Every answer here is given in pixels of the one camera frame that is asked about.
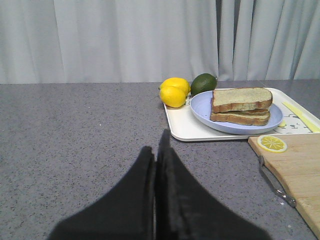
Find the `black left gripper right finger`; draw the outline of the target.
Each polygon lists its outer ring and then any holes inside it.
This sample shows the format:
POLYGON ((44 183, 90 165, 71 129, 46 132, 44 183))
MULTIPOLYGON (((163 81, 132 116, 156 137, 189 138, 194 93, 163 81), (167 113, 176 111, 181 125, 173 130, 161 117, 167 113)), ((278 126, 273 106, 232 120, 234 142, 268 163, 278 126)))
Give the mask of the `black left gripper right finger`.
POLYGON ((162 133, 155 176, 156 239, 269 240, 262 228, 240 217, 192 176, 162 133))

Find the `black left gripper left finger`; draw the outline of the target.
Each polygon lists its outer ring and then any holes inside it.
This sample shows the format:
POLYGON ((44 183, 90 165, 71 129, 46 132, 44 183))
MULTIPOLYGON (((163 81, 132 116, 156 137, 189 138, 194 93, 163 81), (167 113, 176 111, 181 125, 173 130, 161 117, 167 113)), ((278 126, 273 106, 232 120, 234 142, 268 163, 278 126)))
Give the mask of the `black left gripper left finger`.
POLYGON ((151 240, 154 234, 155 156, 144 146, 107 194, 57 224, 50 240, 151 240))

